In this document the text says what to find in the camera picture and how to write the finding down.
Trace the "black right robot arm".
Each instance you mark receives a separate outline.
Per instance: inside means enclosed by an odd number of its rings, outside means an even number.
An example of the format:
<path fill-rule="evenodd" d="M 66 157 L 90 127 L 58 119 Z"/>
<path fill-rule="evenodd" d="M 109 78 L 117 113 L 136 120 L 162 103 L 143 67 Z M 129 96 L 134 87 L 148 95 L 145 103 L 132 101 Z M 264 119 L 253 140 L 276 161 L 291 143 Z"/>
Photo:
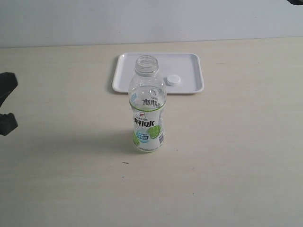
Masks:
<path fill-rule="evenodd" d="M 293 5 L 303 5 L 303 0 L 287 0 Z"/>

